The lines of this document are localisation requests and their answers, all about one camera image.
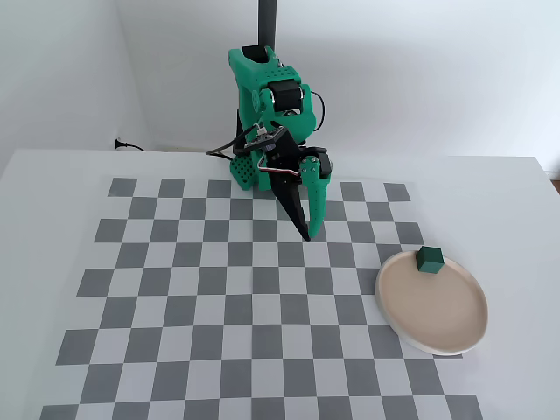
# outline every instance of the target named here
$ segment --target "plate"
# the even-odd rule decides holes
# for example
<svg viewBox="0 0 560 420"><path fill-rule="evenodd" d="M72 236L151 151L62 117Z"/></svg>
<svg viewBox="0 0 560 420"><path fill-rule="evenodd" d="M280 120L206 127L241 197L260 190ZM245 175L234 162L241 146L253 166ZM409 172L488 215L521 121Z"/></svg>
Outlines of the plate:
<svg viewBox="0 0 560 420"><path fill-rule="evenodd" d="M416 251L393 255L377 275L375 298L395 332L427 353L462 354L487 330L484 292L471 273L447 257L444 267L430 274L418 271Z"/></svg>

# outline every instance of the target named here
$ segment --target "black cable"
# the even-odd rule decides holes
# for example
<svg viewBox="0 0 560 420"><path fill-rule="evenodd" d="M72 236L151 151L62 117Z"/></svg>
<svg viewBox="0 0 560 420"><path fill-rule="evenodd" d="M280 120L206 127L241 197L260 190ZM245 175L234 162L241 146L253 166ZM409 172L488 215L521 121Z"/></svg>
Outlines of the black cable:
<svg viewBox="0 0 560 420"><path fill-rule="evenodd" d="M315 94L321 100L321 105L323 106L323 115L321 116L321 122L318 124L317 128L314 130L314 131L317 131L318 129L321 128L321 125L323 125L323 121L325 120L325 101L323 101L323 98L321 98L321 95L318 94L317 92L311 91L311 93Z"/></svg>

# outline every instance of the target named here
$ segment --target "black pole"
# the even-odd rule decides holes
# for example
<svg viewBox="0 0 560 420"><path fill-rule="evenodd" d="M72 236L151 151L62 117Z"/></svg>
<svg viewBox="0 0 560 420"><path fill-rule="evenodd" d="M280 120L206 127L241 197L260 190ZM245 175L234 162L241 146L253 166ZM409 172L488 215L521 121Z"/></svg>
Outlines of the black pole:
<svg viewBox="0 0 560 420"><path fill-rule="evenodd" d="M259 46L274 50L277 32L277 0L259 0Z"/></svg>

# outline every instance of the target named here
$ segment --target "cube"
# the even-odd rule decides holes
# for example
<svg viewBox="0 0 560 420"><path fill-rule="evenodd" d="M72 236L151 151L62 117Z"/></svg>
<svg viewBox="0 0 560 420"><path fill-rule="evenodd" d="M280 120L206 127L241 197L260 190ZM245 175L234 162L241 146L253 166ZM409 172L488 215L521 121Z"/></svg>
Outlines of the cube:
<svg viewBox="0 0 560 420"><path fill-rule="evenodd" d="M423 273L437 274L444 266L444 256L440 248L421 247L416 252L416 266Z"/></svg>

